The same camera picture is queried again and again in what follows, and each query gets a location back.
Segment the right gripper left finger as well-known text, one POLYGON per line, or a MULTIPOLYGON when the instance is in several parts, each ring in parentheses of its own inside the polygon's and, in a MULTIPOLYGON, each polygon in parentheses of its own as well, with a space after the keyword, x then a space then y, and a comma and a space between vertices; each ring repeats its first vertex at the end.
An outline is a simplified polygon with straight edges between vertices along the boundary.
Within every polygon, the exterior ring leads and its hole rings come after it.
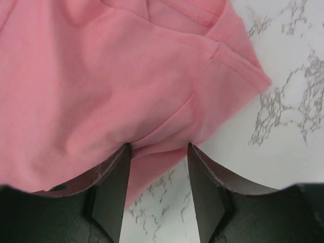
POLYGON ((60 198, 87 192, 85 216, 111 242, 119 242, 129 182, 132 149, 123 145, 107 160, 81 175, 35 194, 60 198))

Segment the pink t shirt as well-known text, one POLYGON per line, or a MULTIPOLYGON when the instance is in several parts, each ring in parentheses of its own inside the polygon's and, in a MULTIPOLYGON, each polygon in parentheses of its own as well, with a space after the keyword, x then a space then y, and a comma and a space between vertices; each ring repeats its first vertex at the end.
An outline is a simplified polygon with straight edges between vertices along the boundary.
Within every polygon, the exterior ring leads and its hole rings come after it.
POLYGON ((271 81, 230 1, 1 1, 1 184, 133 155, 130 206, 271 81))

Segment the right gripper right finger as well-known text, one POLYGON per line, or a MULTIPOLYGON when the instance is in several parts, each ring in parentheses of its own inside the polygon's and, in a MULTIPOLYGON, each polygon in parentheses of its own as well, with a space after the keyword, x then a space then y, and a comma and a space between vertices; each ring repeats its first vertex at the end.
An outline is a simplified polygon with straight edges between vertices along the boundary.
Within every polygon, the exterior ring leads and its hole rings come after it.
POLYGON ((248 180, 188 144, 187 161, 200 242, 212 242, 234 209, 229 195, 266 195, 277 190, 248 180))

